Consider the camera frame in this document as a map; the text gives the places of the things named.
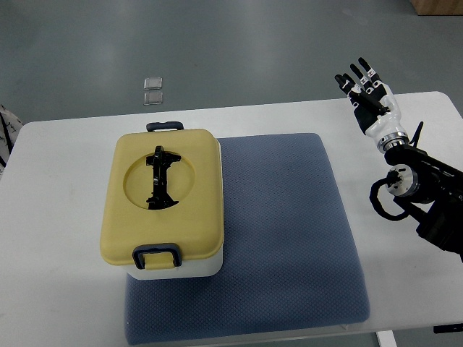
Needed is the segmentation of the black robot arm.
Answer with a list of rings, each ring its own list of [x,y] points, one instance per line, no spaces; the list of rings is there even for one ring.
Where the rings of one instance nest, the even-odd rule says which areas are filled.
[[[443,251],[462,255],[462,172],[417,148],[423,127],[411,140],[401,132],[383,135],[379,150],[391,166],[386,177],[373,183],[370,202],[386,220],[412,217],[418,222],[417,235]],[[378,199],[384,186],[403,212],[386,212]]]

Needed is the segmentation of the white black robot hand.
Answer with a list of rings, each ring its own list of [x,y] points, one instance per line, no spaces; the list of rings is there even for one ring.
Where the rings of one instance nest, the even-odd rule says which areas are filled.
[[[354,116],[362,133],[373,139],[377,149],[385,153],[397,145],[409,144],[409,136],[401,125],[402,113],[391,88],[362,57],[351,64],[355,77],[338,74],[335,80],[354,108]]]

